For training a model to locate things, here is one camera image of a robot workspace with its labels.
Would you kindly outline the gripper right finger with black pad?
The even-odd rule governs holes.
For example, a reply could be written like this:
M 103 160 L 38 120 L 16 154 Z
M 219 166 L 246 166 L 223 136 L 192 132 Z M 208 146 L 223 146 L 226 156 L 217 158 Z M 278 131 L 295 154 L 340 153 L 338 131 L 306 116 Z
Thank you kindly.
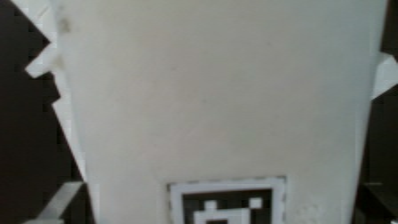
M 361 185 L 359 209 L 366 224 L 398 224 L 398 195 L 381 183 Z

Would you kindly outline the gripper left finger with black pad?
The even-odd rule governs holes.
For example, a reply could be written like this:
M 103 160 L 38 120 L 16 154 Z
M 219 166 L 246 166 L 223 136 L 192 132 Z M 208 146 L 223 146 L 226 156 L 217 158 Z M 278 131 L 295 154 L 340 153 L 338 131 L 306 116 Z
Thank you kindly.
M 66 182 L 34 219 L 24 224 L 66 224 L 63 214 L 84 186 L 82 181 Z

